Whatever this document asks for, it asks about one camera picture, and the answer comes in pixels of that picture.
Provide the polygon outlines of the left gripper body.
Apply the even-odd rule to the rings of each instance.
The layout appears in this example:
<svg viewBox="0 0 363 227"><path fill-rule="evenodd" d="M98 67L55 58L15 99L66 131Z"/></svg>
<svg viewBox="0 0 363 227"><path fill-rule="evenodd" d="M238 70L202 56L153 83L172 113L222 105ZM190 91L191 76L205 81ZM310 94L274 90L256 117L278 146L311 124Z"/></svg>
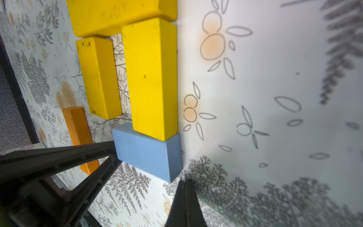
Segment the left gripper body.
<svg viewBox="0 0 363 227"><path fill-rule="evenodd" d="M59 170L1 171L1 215L17 227L72 227L74 194L54 182Z"/></svg>

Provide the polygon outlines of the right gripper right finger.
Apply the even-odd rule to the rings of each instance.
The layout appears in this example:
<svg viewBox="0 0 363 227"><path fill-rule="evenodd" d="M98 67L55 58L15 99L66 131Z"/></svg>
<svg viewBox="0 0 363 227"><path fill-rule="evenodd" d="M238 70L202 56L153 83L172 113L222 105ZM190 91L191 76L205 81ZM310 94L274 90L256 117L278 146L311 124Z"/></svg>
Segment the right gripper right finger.
<svg viewBox="0 0 363 227"><path fill-rule="evenodd" d="M165 227L206 227L191 179L178 183Z"/></svg>

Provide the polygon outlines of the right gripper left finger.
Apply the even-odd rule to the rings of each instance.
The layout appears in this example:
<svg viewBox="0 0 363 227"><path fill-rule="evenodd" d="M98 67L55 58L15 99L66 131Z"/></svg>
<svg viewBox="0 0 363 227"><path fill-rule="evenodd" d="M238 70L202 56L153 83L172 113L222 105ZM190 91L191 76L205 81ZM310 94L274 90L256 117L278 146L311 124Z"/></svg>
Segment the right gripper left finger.
<svg viewBox="0 0 363 227"><path fill-rule="evenodd" d="M63 172L70 168L104 158L104 162L78 186L70 190L74 194L74 225L77 226L98 193L120 166L114 142L88 145L19 150L1 157L1 171L53 171ZM5 222L1 215L1 226L17 227Z"/></svg>

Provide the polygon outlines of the orange block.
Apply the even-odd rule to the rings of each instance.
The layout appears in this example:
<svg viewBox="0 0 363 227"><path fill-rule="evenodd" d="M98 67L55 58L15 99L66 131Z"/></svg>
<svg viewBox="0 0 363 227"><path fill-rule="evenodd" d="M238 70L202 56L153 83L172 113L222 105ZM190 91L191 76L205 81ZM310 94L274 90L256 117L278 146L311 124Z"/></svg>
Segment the orange block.
<svg viewBox="0 0 363 227"><path fill-rule="evenodd" d="M92 144L86 115L82 107L67 107L62 109L64 119L74 146Z"/></svg>

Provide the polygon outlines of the light blue block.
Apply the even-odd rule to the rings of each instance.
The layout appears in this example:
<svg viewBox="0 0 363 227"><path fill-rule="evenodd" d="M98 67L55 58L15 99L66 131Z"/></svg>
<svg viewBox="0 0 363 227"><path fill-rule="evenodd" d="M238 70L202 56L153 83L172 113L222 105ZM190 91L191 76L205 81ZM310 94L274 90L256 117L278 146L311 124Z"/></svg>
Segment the light blue block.
<svg viewBox="0 0 363 227"><path fill-rule="evenodd" d="M182 171L180 135L160 141L135 131L132 124L112 129L117 158L168 183Z"/></svg>

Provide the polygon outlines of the long yellow block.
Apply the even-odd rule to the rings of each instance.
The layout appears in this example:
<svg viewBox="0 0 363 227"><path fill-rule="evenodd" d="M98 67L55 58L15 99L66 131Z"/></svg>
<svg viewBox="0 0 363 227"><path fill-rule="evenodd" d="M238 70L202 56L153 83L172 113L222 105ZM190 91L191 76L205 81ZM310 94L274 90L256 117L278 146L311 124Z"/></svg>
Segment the long yellow block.
<svg viewBox="0 0 363 227"><path fill-rule="evenodd" d="M121 33L122 27L148 20L177 19L177 1L67 1L75 36L110 37Z"/></svg>

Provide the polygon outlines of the small yellow block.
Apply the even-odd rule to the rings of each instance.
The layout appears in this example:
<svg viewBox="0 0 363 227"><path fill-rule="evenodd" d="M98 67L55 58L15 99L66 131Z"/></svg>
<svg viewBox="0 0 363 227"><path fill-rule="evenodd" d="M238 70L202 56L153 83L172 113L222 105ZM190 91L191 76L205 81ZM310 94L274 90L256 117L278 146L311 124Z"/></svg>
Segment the small yellow block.
<svg viewBox="0 0 363 227"><path fill-rule="evenodd" d="M122 29L133 129L166 141L178 130L177 29L152 18Z"/></svg>

